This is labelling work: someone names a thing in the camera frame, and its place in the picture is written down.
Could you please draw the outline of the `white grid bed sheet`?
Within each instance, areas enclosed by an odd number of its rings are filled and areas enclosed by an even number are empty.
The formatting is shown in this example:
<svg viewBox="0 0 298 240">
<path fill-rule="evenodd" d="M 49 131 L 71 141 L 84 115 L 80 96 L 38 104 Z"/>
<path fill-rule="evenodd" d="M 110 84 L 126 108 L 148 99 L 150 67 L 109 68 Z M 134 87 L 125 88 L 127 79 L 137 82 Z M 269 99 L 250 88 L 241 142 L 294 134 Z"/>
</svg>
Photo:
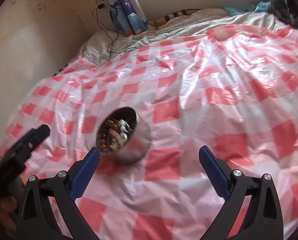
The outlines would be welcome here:
<svg viewBox="0 0 298 240">
<path fill-rule="evenodd" d="M 103 31 L 96 32 L 78 53 L 70 60 L 85 58 L 97 66 L 102 66 L 118 55 L 152 43 L 168 41 L 174 38 L 200 35 L 210 29 L 223 25 L 254 25 L 275 30 L 284 27 L 285 24 L 275 15 L 269 12 L 245 12 L 230 16 L 223 9 L 202 9 L 190 16 L 180 16 L 169 20 L 165 25 L 155 28 L 150 26 L 146 32 L 130 37 L 117 37 L 112 34 L 114 41 L 111 45 L 108 36 Z"/>
</svg>

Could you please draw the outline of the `blue plastic bag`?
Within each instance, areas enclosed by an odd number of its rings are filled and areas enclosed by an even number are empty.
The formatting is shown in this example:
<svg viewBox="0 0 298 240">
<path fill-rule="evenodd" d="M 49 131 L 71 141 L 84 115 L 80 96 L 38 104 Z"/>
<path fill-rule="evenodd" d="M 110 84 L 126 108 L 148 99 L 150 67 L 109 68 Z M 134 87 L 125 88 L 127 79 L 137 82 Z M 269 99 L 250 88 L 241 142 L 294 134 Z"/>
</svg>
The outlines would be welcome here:
<svg viewBox="0 0 298 240">
<path fill-rule="evenodd" d="M 271 2 L 259 2 L 257 5 L 252 4 L 251 7 L 244 10 L 238 10 L 230 7 L 222 7 L 222 9 L 230 16 L 236 16 L 245 14 L 246 12 L 272 12 L 274 10 L 274 5 Z"/>
</svg>

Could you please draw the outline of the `round steel tin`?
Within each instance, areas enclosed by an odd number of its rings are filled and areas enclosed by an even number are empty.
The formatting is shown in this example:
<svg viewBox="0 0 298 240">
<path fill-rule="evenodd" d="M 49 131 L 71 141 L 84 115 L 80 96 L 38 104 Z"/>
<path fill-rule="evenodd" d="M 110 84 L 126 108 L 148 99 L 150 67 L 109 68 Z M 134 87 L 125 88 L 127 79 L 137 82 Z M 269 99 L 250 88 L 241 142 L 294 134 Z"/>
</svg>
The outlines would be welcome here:
<svg viewBox="0 0 298 240">
<path fill-rule="evenodd" d="M 118 108 L 110 113 L 107 118 L 113 118 L 116 120 L 125 120 L 129 126 L 128 140 L 125 145 L 117 152 L 111 155 L 104 155 L 100 149 L 100 153 L 104 156 L 110 157 L 114 162 L 120 165 L 131 165 L 140 161 L 149 150 L 152 144 L 152 133 L 148 123 L 139 115 L 139 113 L 132 107 Z M 98 146 L 98 132 L 96 135 L 96 146 Z"/>
</svg>

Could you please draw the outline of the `blue cartoon curtain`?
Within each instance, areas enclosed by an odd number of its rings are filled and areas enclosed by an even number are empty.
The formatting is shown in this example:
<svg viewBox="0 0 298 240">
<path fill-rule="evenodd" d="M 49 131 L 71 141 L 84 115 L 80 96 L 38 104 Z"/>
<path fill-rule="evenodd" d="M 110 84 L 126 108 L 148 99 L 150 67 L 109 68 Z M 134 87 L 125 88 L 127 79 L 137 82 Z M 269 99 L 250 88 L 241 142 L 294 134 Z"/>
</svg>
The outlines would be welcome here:
<svg viewBox="0 0 298 240">
<path fill-rule="evenodd" d="M 147 18 L 138 0 L 107 1 L 110 5 L 110 18 L 118 33 L 124 36 L 131 36 L 148 29 Z"/>
</svg>

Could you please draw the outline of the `striped pillow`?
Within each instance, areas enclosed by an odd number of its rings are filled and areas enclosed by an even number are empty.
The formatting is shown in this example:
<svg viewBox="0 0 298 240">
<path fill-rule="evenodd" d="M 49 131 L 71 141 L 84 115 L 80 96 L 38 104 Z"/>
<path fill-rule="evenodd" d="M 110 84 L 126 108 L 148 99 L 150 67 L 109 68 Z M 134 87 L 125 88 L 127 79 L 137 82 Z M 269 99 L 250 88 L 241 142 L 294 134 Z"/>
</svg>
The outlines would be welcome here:
<svg viewBox="0 0 298 240">
<path fill-rule="evenodd" d="M 167 22 L 169 22 L 171 19 L 177 18 L 177 17 L 182 17 L 182 16 L 191 16 L 194 12 L 197 12 L 198 9 L 186 9 L 186 10 L 181 10 L 178 12 L 174 12 L 172 14 L 166 15 L 158 20 L 155 21 L 148 21 L 148 24 L 158 28 L 161 27 L 162 25 L 165 25 Z"/>
</svg>

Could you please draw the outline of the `red white checkered plastic sheet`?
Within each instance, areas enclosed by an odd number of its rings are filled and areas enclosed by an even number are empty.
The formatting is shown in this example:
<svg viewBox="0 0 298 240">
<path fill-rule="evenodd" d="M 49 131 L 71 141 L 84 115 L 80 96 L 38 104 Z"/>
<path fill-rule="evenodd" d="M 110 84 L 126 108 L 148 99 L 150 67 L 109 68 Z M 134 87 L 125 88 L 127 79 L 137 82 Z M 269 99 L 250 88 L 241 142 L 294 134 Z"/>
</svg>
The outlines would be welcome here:
<svg viewBox="0 0 298 240">
<path fill-rule="evenodd" d="M 272 176 L 284 236 L 298 226 L 298 30 L 247 25 L 160 41 L 100 65 L 86 57 L 41 81 L 10 120 L 0 152 L 47 124 L 23 176 L 82 159 L 101 122 L 129 106 L 149 124 L 144 159 L 104 157 L 78 207 L 101 239 L 199 239 L 220 210 L 198 150 L 248 176 Z"/>
</svg>

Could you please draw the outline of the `wall power socket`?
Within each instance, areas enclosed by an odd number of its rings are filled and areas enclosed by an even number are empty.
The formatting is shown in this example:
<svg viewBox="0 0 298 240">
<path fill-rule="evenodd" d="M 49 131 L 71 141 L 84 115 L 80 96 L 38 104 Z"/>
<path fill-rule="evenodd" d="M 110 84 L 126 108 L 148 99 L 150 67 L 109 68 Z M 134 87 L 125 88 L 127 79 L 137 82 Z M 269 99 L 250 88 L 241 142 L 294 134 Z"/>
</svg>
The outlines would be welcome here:
<svg viewBox="0 0 298 240">
<path fill-rule="evenodd" d="M 101 11 L 103 9 L 106 9 L 107 5 L 104 2 L 104 0 L 95 0 L 96 5 L 97 5 L 97 10 Z"/>
</svg>

